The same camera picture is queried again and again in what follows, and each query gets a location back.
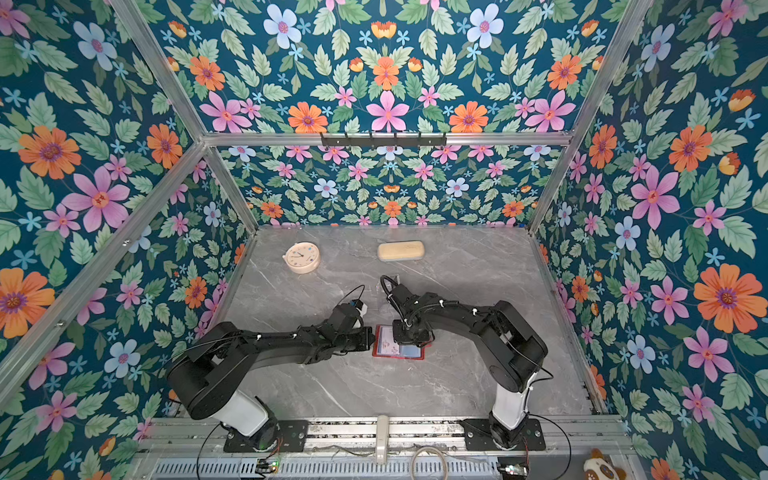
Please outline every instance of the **black cable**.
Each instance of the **black cable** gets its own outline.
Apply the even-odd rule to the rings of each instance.
[[[195,460],[194,463],[194,473],[197,475],[197,480],[200,480],[200,454],[203,453],[203,447],[205,446],[205,443],[208,441],[211,435],[221,426],[221,424],[218,424],[214,427],[213,430],[211,430],[208,433],[208,436],[205,437],[205,440],[203,440],[203,445],[200,445],[200,450],[197,451],[197,460]]]
[[[530,416],[533,416],[533,417],[538,417],[540,419],[544,419],[547,422],[550,422],[552,425],[558,427],[558,429],[560,429],[560,431],[563,432],[563,435],[565,436],[565,439],[568,440],[568,464],[565,466],[565,470],[563,470],[563,472],[560,475],[558,475],[558,476],[556,476],[556,477],[554,477],[552,479],[552,480],[559,480],[560,478],[563,477],[563,475],[568,473],[568,469],[571,467],[571,458],[573,457],[573,449],[571,448],[571,439],[568,438],[568,434],[565,433],[565,430],[563,430],[563,428],[560,427],[560,425],[558,425],[557,423],[555,423],[552,420],[548,419],[547,417],[541,416],[541,415],[536,415],[535,413],[528,413],[528,414]]]

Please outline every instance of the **orange flower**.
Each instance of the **orange flower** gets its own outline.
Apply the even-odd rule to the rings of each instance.
[[[419,60],[416,57],[411,58],[408,60],[408,69],[413,72],[420,71],[422,68],[424,68],[424,65],[422,65],[422,61]]]
[[[241,243],[240,246],[235,249],[235,265],[240,263],[240,259],[243,258],[243,253],[245,253],[245,243]]]
[[[168,22],[168,28],[170,28],[170,30],[176,34],[178,38],[184,38],[187,36],[187,28],[175,20]]]
[[[208,287],[206,286],[203,277],[199,276],[198,278],[193,278],[192,281],[190,281],[190,285],[187,287],[187,298],[184,299],[184,302],[189,305],[190,308],[197,308],[203,303],[203,300],[205,300],[206,293],[208,293]]]
[[[269,218],[280,218],[283,216],[283,209],[280,205],[276,205],[274,202],[264,202],[261,204],[261,210]]]
[[[115,437],[110,437],[106,440],[104,440],[104,443],[101,444],[101,447],[98,449],[98,454],[102,457],[105,457],[112,453],[112,449],[114,448],[115,443]]]
[[[163,167],[170,170],[181,156],[181,145],[175,131],[171,131],[166,124],[152,125],[149,127],[147,146],[152,148],[152,158]]]
[[[733,95],[730,96],[728,108],[731,111],[743,110],[744,108],[749,107],[755,98],[756,96],[751,90],[736,90]]]
[[[752,315],[764,317],[768,300],[754,296],[763,289],[752,273],[739,278],[740,269],[736,265],[723,263],[720,273],[709,267],[701,273],[704,283],[694,286],[694,296],[702,300],[699,312],[705,320],[715,318],[715,328],[725,333],[733,332],[733,324],[741,333],[757,328]]]
[[[54,290],[43,288],[48,279],[38,272],[24,278],[20,268],[0,270],[0,329],[11,339],[27,333],[27,323],[34,325],[45,313],[43,306],[53,303]]]
[[[589,371],[592,372],[592,378],[594,378],[594,382],[598,385],[600,396],[605,400],[608,396],[608,392],[605,391],[605,379],[603,378],[603,375],[598,373],[598,368],[594,365],[589,365]]]
[[[394,60],[390,57],[381,57],[379,64],[373,67],[373,74],[376,76],[373,80],[384,90],[392,90],[392,87],[399,82],[398,73],[400,68],[395,65]]]
[[[397,31],[397,24],[392,22],[373,22],[371,24],[371,31],[376,38],[392,38]]]
[[[504,213],[505,217],[516,217],[523,213],[524,209],[525,205],[523,205],[522,202],[510,202],[504,205],[504,210],[502,210],[502,212]]]
[[[581,58],[565,55],[562,60],[556,61],[552,65],[552,71],[547,75],[550,88],[565,90],[565,88],[576,81],[576,75],[581,73]]]
[[[398,215],[400,215],[400,210],[401,209],[402,209],[402,207],[400,207],[400,204],[398,204],[397,202],[393,201],[393,202],[389,202],[384,207],[384,213],[389,215],[390,217],[394,218],[394,217],[397,217]]]
[[[476,101],[468,101],[466,106],[459,105],[449,120],[453,125],[451,131],[455,134],[479,134],[488,124],[488,117],[485,116],[487,113],[488,110],[482,105],[478,106]]]
[[[589,163],[592,167],[603,168],[611,162],[616,148],[616,129],[612,125],[603,125],[599,132],[592,137],[592,145],[589,147]]]
[[[40,125],[35,127],[34,135],[23,134],[18,142],[23,147],[18,156],[24,163],[32,164],[29,169],[41,177],[48,174],[53,180],[60,180],[64,174],[74,172],[73,165],[80,164],[80,155],[73,153],[80,147],[58,128],[51,132]]]
[[[599,24],[600,22],[597,20],[590,20],[589,22],[585,23],[583,27],[581,27],[581,34],[585,37],[592,35],[594,31],[598,29]]]
[[[362,71],[362,58],[353,58],[349,62],[349,69],[351,71]]]
[[[305,101],[300,101],[296,107],[291,107],[288,113],[291,116],[288,124],[296,128],[298,134],[324,134],[328,131],[328,119],[321,115],[322,112],[315,105],[310,107]]]
[[[670,464],[663,458],[654,458],[650,467],[650,475],[654,480],[680,480],[680,475],[670,468]]]
[[[710,154],[707,145],[712,143],[712,134],[704,133],[704,126],[697,125],[693,130],[690,127],[680,132],[680,138],[672,141],[670,163],[674,169],[681,172],[692,172],[699,167],[699,162],[704,161]]]
[[[573,292],[574,298],[579,303],[583,303],[587,299],[587,295],[589,294],[589,285],[587,285],[587,281],[581,278],[580,276],[577,276],[576,278],[574,278],[573,286],[571,287],[571,292]]]
[[[208,90],[223,90],[224,89],[224,74],[221,73],[221,67],[216,65],[212,61],[208,61],[208,58],[200,56],[200,58],[192,57],[190,59],[190,72],[195,75],[197,83],[203,85]]]
[[[717,167],[726,175],[735,175],[739,173],[739,167],[741,166],[741,160],[739,160],[739,154],[736,152],[730,152],[728,155],[723,156],[720,159],[720,164]]]

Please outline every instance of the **cable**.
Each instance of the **cable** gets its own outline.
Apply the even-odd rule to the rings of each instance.
[[[432,446],[421,447],[420,449],[416,450],[411,457],[411,480],[416,480],[416,476],[414,474],[416,469],[416,457],[418,457],[419,454],[423,452],[431,452],[440,457],[440,462],[442,463],[442,480],[448,480],[448,462],[445,460],[445,455],[443,455],[442,450]]]
[[[216,429],[218,429],[220,426],[221,426],[221,424],[219,423],[218,425],[216,425],[214,427],[213,430],[211,430],[208,433],[208,436],[205,437],[205,440],[203,440],[203,445],[200,445],[200,450],[197,451],[197,460],[195,460],[195,463],[194,463],[194,473],[197,476],[197,480],[200,480],[200,454],[203,453],[203,447],[205,447],[205,443],[208,441],[210,436],[213,435],[213,433],[216,431]]]
[[[541,416],[541,415],[536,415],[535,413],[528,413],[528,414],[529,414],[530,416],[534,416],[534,417],[538,417],[538,418],[540,418],[540,419],[544,419],[544,420],[546,420],[547,422],[550,422],[552,425],[554,425],[554,426],[558,427],[558,429],[559,429],[561,432],[563,432],[563,435],[565,436],[565,439],[566,439],[566,440],[568,440],[568,464],[565,466],[565,470],[563,470],[563,472],[562,472],[560,475],[558,475],[558,476],[556,476],[556,477],[554,477],[554,478],[552,479],[552,480],[559,480],[560,478],[562,478],[562,477],[563,477],[563,475],[565,475],[566,473],[568,473],[568,469],[571,467],[571,458],[573,457],[573,449],[571,448],[571,439],[570,439],[570,438],[568,438],[568,434],[567,434],[567,433],[565,433],[565,430],[563,430],[563,428],[562,428],[562,427],[560,427],[560,425],[558,425],[557,423],[555,423],[555,422],[553,422],[552,420],[548,419],[547,417],[544,417],[544,416]]]

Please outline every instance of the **plush dog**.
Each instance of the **plush dog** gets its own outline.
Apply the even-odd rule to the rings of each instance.
[[[627,473],[615,468],[611,461],[598,449],[592,450],[592,457],[584,462],[584,478],[587,480],[626,480]]]

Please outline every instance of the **gray marble surface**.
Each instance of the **gray marble surface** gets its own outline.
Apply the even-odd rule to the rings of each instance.
[[[384,263],[380,243],[421,240],[422,260]],[[290,272],[282,255],[298,241],[321,251],[306,275]],[[565,348],[561,327],[526,232],[517,228],[332,228],[260,230],[227,320],[257,332],[290,331],[319,323],[364,283],[367,325],[391,324],[396,313],[378,288],[380,275],[400,275],[412,292],[432,291],[474,305],[507,300],[547,343],[545,368],[556,378],[531,393],[532,412],[589,413],[591,404]],[[313,365],[271,366],[250,372],[242,387],[278,417],[362,415],[478,415],[493,406],[496,384],[471,340],[437,331],[424,360],[350,353]]]

